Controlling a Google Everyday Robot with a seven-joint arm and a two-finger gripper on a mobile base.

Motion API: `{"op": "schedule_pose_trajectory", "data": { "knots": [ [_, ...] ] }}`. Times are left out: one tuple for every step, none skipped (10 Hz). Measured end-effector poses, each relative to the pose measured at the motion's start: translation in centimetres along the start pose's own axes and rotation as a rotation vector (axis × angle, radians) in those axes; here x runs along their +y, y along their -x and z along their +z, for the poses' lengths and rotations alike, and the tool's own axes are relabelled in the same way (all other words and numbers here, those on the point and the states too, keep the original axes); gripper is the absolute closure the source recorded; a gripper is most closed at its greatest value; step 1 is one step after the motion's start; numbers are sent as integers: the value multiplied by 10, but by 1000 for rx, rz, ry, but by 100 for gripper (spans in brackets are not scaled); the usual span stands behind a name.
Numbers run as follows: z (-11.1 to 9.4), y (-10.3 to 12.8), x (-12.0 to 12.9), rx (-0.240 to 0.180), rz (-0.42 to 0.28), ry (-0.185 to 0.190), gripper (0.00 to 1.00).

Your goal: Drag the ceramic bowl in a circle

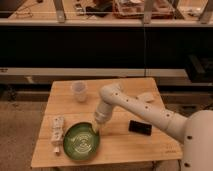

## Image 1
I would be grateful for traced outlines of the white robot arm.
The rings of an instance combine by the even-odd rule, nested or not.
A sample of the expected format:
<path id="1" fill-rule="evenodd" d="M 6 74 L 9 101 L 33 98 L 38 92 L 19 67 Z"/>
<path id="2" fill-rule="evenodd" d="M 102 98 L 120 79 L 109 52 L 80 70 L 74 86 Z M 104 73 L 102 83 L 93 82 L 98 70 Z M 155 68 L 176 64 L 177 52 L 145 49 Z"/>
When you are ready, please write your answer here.
<path id="1" fill-rule="evenodd" d="M 190 117 L 154 106 L 123 93 L 119 84 L 108 84 L 99 91 L 100 102 L 94 112 L 97 124 L 104 124 L 119 106 L 183 145 L 182 171 L 213 169 L 213 110 L 199 110 Z"/>

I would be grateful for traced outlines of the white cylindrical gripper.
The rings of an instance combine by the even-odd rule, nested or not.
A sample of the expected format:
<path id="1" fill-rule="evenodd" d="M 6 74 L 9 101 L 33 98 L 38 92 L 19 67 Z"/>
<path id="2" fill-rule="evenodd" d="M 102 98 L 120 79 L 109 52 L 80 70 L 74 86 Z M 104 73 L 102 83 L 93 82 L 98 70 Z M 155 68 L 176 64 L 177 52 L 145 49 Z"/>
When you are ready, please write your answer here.
<path id="1" fill-rule="evenodd" d="M 92 129 L 95 133 L 100 131 L 101 125 L 108 122 L 112 117 L 112 106 L 105 103 L 100 102 L 94 113 L 95 121 L 92 123 Z"/>

